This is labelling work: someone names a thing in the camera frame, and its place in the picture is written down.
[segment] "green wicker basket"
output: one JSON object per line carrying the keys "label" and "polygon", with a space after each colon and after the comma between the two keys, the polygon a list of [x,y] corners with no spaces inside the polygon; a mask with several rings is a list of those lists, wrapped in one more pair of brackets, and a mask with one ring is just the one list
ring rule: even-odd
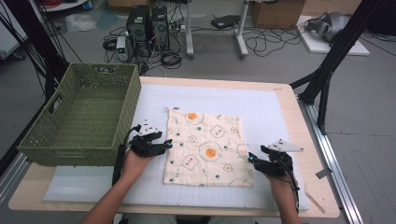
{"label": "green wicker basket", "polygon": [[132,64],[70,64],[18,150],[40,165],[114,165],[141,89]]}

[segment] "person's left hand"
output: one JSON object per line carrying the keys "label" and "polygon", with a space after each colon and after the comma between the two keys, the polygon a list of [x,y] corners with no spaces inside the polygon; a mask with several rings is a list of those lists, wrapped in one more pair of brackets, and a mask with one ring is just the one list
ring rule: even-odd
{"label": "person's left hand", "polygon": [[139,157],[132,150],[128,150],[125,154],[120,179],[132,185],[143,174],[152,159],[154,157]]}

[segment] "computer tower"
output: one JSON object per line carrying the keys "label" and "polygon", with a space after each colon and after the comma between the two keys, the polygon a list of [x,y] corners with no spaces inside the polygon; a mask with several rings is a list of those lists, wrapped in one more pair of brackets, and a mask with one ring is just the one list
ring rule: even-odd
{"label": "computer tower", "polygon": [[151,49],[149,42],[154,37],[149,6],[132,6],[126,28],[131,39],[134,56],[148,57]]}
{"label": "computer tower", "polygon": [[154,7],[151,13],[151,22],[154,33],[154,45],[157,51],[169,50],[169,31],[167,8],[164,6]]}

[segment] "desk leg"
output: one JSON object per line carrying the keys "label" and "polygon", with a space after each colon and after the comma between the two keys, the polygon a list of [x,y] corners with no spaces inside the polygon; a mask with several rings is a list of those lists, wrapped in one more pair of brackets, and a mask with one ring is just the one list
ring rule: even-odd
{"label": "desk leg", "polygon": [[248,13],[248,0],[244,0],[242,3],[242,11],[241,11],[241,22],[239,23],[239,29],[235,29],[235,36],[238,42],[239,48],[241,49],[241,58],[248,56],[248,49],[245,44],[244,37],[242,37],[242,32],[244,31],[245,26],[245,18]]}
{"label": "desk leg", "polygon": [[189,56],[189,58],[192,59],[194,57],[194,47],[192,44],[190,4],[191,4],[191,0],[188,0],[187,1],[186,46],[187,46],[187,56]]}

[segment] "beige fabric with orange circle print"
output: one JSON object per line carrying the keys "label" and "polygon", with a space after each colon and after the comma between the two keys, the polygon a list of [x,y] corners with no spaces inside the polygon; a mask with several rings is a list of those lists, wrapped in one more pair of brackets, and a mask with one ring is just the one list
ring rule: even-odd
{"label": "beige fabric with orange circle print", "polygon": [[169,110],[163,183],[193,186],[253,185],[253,166],[235,116]]}

